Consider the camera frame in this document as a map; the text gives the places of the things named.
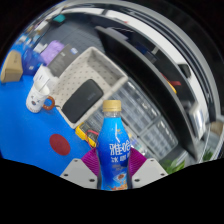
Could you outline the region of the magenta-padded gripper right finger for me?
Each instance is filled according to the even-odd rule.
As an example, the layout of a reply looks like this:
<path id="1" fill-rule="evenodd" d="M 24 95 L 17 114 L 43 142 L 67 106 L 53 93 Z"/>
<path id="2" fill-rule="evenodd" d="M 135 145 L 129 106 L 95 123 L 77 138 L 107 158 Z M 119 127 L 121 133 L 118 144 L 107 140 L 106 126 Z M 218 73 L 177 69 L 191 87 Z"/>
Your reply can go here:
<path id="1" fill-rule="evenodd" d="M 128 162 L 128 186 L 143 187 L 167 176 L 167 172 L 154 158 L 147 159 L 132 148 Z"/>

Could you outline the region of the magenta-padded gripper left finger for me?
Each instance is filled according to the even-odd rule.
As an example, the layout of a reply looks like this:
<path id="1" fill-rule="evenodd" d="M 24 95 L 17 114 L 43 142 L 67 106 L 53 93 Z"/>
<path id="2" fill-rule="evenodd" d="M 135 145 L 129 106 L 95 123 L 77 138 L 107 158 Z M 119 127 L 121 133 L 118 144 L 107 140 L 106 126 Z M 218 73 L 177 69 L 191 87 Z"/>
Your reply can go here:
<path id="1" fill-rule="evenodd" d="M 81 159 L 74 158 L 62 172 L 61 177 L 84 188 L 98 189 L 100 164 L 96 149 L 91 149 Z"/>

